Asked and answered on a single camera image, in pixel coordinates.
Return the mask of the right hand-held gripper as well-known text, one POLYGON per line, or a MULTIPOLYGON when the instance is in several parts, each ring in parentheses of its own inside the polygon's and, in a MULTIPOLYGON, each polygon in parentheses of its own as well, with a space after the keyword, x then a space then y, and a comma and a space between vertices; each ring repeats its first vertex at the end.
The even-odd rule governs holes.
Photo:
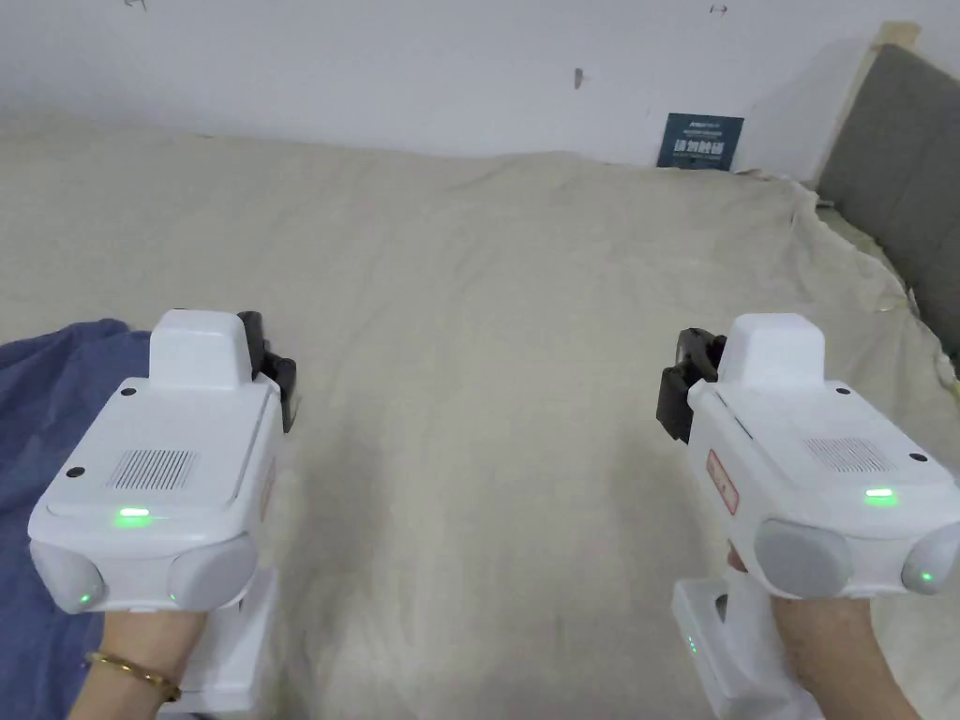
POLYGON ((680 579, 671 609, 718 719, 819 719, 788 670, 773 597, 935 595, 958 560, 953 474, 846 384, 803 316, 679 334, 656 408, 744 565, 680 579))

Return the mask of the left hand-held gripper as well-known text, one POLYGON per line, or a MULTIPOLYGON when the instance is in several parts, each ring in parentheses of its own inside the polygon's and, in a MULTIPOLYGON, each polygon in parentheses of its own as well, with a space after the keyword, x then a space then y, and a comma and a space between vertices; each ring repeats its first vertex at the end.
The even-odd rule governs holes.
POLYGON ((252 713, 278 580, 264 522, 296 364, 253 310, 173 309, 40 496, 30 555, 66 613, 183 610, 208 623, 168 713, 252 713))

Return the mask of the person's left hand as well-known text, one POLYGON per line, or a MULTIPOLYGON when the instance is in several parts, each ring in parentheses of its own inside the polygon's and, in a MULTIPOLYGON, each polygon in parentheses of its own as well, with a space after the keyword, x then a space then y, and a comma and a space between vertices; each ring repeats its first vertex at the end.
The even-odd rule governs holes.
POLYGON ((178 684, 207 618, 205 612, 183 610, 107 612, 98 650, 178 684))

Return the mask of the person's right hand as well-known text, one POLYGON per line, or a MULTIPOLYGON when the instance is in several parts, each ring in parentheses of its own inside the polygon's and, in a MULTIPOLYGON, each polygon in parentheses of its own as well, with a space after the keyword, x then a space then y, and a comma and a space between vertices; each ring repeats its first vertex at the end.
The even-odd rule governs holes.
POLYGON ((826 719, 918 719, 872 625, 870 602, 773 597, 787 661, 826 719))

